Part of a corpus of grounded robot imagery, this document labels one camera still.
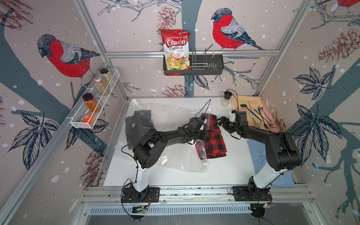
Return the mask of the clear acrylic wall shelf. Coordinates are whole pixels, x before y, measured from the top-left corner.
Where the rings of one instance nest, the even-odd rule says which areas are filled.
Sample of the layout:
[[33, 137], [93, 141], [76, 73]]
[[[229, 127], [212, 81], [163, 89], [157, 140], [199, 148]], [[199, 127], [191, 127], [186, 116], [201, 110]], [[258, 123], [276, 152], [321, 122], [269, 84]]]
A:
[[82, 104], [71, 118], [70, 124], [74, 128], [95, 129], [119, 77], [118, 70], [110, 68], [102, 68], [93, 77], [93, 87], [88, 88], [82, 95]]

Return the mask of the beige cloth napkin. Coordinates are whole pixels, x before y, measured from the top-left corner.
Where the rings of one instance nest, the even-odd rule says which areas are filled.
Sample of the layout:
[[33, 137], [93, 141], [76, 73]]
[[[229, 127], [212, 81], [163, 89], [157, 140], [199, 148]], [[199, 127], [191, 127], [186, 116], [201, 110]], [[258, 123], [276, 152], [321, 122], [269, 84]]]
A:
[[[262, 104], [260, 98], [261, 97], [251, 97], [251, 96], [237, 95], [237, 99], [236, 99], [234, 96], [232, 96], [231, 97], [232, 109], [233, 110], [238, 110], [240, 112], [246, 112], [247, 113], [247, 109], [240, 106], [240, 104], [246, 104], [250, 108], [250, 110], [261, 119], [261, 116], [258, 115], [254, 111], [254, 109], [256, 109], [263, 116], [262, 112], [258, 110], [258, 107], [261, 106], [261, 104]], [[258, 118], [255, 118], [255, 120], [260, 125], [260, 129], [266, 129], [264, 127], [262, 121], [258, 120]], [[248, 121], [249, 126], [255, 127], [254, 124], [253, 124], [253, 120], [251, 119], [251, 117], [248, 114], [247, 114], [247, 121]], [[267, 124], [267, 126], [269, 127], [269, 124], [268, 124], [268, 122], [267, 122], [267, 120], [265, 118], [264, 118], [264, 121]]]

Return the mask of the iridescent spoon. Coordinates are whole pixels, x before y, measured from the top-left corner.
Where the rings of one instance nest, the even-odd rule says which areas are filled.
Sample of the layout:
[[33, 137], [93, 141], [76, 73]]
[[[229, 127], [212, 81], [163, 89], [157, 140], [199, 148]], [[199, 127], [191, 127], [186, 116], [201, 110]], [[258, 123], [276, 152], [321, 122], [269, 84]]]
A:
[[262, 106], [259, 106], [259, 107], [258, 107], [258, 110], [261, 111], [261, 112], [264, 114], [264, 116], [265, 116], [265, 118], [267, 119], [267, 122], [268, 122], [268, 124], [269, 124], [269, 126], [270, 126], [271, 128], [277, 128], [276, 124], [273, 123], [273, 122], [272, 122], [272, 119], [265, 113], [265, 110], [264, 110], [264, 108], [263, 108]]

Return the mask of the black ladle spoon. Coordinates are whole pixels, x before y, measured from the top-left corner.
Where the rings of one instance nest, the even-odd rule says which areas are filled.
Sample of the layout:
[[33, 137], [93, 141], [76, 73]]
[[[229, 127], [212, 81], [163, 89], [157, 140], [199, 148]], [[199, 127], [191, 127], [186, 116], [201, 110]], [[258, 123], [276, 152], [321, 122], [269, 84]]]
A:
[[254, 118], [257, 118], [260, 121], [262, 120], [257, 115], [255, 115], [246, 104], [240, 104], [240, 106], [249, 110], [254, 115]]

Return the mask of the spice jar silver lid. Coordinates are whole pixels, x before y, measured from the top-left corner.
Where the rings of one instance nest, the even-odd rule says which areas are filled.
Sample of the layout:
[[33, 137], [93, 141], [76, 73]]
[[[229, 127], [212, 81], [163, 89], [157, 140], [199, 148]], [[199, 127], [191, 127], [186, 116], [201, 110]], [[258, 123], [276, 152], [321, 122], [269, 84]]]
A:
[[94, 86], [97, 89], [99, 95], [107, 96], [110, 94], [110, 90], [108, 88], [108, 84], [106, 81], [101, 77], [101, 75], [95, 75], [93, 77]]

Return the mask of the white handled fork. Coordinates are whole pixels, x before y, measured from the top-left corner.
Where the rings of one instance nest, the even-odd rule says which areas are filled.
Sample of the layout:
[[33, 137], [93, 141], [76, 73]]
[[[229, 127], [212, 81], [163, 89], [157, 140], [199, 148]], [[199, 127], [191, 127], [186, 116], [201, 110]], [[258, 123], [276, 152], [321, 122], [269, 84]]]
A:
[[253, 124], [255, 127], [257, 128], [260, 128], [260, 125], [256, 122], [255, 118], [254, 118], [254, 115], [249, 111], [247, 110], [247, 114], [251, 117], [251, 119], [253, 120]]

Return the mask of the clear plastic vacuum bag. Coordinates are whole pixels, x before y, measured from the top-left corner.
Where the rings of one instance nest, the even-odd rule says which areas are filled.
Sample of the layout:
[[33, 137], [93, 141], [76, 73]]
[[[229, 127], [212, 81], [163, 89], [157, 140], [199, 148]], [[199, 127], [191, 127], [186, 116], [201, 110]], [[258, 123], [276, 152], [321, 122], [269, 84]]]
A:
[[174, 144], [202, 145], [208, 135], [206, 123], [210, 116], [197, 113], [176, 130], [158, 131], [152, 122], [152, 110], [138, 110], [126, 118], [127, 147], [142, 169], [148, 169], [160, 159], [164, 149]]

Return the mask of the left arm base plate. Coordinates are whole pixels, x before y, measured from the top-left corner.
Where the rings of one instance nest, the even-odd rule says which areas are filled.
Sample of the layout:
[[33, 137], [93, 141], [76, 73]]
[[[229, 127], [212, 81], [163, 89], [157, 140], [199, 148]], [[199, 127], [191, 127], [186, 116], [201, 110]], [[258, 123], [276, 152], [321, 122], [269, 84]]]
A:
[[122, 191], [121, 201], [123, 203], [158, 203], [159, 194], [159, 187], [147, 187], [142, 192], [136, 191], [134, 187], [126, 187]]

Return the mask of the glass shaker black lid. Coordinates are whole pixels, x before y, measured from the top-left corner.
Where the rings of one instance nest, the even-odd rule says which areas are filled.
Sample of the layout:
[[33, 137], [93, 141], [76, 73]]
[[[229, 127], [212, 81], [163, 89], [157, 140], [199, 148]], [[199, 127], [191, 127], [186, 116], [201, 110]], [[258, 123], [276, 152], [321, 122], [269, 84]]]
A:
[[230, 100], [232, 97], [232, 93], [230, 91], [225, 91], [223, 95], [223, 99], [221, 100], [222, 107], [228, 107], [230, 104]]

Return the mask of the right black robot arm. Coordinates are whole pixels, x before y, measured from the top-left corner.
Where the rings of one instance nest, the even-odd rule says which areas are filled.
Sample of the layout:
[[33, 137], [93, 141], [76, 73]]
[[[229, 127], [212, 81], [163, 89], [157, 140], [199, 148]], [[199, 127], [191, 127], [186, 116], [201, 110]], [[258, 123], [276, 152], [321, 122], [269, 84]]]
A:
[[229, 134], [236, 133], [241, 138], [265, 145], [266, 163], [259, 173], [249, 179], [249, 194], [268, 190], [277, 178], [302, 164], [302, 156], [288, 132], [273, 132], [250, 126], [247, 114], [236, 110], [232, 111], [230, 118], [217, 119], [217, 123]]

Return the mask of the Chuba cassava chips bag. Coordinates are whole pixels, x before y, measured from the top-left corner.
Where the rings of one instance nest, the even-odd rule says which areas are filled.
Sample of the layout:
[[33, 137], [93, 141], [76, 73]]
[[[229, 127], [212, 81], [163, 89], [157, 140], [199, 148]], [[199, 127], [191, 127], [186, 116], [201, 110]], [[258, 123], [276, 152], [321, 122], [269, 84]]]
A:
[[167, 73], [167, 71], [190, 70], [190, 33], [183, 30], [160, 30], [160, 33], [165, 53], [165, 75], [179, 76], [182, 73]]

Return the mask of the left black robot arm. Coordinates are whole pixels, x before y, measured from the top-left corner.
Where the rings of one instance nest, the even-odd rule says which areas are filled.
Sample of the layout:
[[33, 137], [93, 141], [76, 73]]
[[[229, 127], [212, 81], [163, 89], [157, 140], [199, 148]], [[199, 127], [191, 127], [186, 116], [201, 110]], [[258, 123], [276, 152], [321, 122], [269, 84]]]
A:
[[204, 141], [207, 135], [204, 116], [194, 117], [189, 123], [173, 131], [157, 131], [151, 128], [133, 149], [138, 171], [134, 184], [135, 191], [144, 192], [149, 186], [149, 168], [154, 166], [167, 146]]

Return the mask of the dark grey striped shirt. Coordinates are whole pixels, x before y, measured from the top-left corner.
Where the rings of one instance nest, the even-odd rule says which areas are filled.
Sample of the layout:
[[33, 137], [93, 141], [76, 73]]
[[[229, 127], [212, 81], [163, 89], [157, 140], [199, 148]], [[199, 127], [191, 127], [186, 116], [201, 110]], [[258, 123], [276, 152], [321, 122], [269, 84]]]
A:
[[130, 150], [137, 145], [136, 140], [141, 139], [149, 129], [154, 127], [151, 110], [135, 111], [133, 116], [125, 119], [125, 123], [127, 147]]

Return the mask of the red black plaid cloth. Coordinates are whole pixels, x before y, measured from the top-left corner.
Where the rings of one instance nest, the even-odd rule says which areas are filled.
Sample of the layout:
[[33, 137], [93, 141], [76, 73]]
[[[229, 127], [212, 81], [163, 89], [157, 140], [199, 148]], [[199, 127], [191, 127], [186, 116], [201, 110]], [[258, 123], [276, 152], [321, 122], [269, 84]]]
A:
[[196, 140], [195, 148], [201, 160], [205, 158], [221, 158], [227, 155], [227, 149], [219, 128], [217, 117], [213, 114], [203, 113], [206, 119], [205, 129], [207, 136], [205, 141]]

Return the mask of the spice jar black lid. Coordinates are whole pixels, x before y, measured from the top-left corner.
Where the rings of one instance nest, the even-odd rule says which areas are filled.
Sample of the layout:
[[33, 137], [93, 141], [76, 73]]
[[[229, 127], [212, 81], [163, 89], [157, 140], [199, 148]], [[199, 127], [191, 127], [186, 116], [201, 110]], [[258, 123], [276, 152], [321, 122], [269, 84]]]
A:
[[103, 80], [108, 82], [111, 86], [114, 86], [115, 82], [113, 80], [113, 76], [107, 68], [100, 69], [100, 75]]

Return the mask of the small orange box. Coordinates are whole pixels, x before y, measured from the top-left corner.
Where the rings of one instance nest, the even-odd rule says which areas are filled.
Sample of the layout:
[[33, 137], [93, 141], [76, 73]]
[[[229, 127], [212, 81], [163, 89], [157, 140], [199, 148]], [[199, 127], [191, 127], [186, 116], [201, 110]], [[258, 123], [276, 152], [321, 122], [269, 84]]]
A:
[[90, 126], [92, 126], [94, 123], [95, 116], [96, 115], [94, 113], [84, 115], [84, 117], [82, 118], [82, 123], [87, 123]]

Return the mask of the folded blue cloth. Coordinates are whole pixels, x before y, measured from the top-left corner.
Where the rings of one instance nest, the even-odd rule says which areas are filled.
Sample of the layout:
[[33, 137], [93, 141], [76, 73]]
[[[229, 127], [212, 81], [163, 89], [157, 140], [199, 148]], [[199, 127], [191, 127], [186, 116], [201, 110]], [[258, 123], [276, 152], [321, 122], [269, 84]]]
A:
[[[247, 140], [249, 151], [251, 154], [252, 162], [254, 165], [255, 173], [258, 174], [266, 163], [265, 145], [263, 143]], [[290, 172], [286, 172], [273, 182], [272, 187], [290, 187], [295, 186], [292, 175]]]

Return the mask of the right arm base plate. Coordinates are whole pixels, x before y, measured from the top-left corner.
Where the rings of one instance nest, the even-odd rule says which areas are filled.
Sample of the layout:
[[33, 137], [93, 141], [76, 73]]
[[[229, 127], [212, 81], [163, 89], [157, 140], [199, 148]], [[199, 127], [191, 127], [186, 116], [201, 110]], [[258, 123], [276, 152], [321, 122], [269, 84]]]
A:
[[230, 194], [234, 196], [236, 202], [272, 202], [272, 195], [269, 188], [259, 189], [256, 187], [233, 186], [230, 189]]

